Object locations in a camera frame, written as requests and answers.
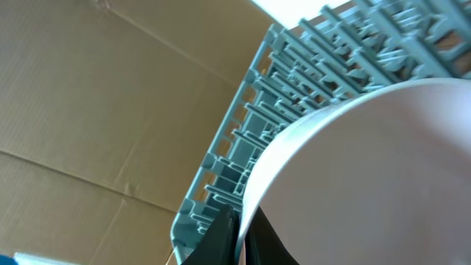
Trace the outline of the white round bowl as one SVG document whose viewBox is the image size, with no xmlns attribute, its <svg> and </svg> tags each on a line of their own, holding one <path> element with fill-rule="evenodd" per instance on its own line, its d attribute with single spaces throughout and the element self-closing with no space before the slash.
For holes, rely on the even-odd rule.
<svg viewBox="0 0 471 265">
<path fill-rule="evenodd" d="M 470 82 L 401 82 L 290 124 L 252 169 L 239 241 L 257 211 L 299 264 L 468 264 Z"/>
</svg>

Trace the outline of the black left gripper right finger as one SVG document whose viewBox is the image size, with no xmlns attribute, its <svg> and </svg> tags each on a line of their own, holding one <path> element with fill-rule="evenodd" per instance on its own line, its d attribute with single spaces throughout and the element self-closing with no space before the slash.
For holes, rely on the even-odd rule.
<svg viewBox="0 0 471 265">
<path fill-rule="evenodd" d="M 246 265 L 299 265 L 284 247 L 261 208 L 258 208 L 245 238 Z"/>
</svg>

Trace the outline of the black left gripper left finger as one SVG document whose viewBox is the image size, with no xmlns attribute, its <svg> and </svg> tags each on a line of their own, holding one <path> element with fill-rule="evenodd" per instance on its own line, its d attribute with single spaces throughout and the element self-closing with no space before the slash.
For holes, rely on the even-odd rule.
<svg viewBox="0 0 471 265">
<path fill-rule="evenodd" d="M 182 265 L 235 265 L 239 227 L 239 214 L 232 206 L 225 205 Z"/>
</svg>

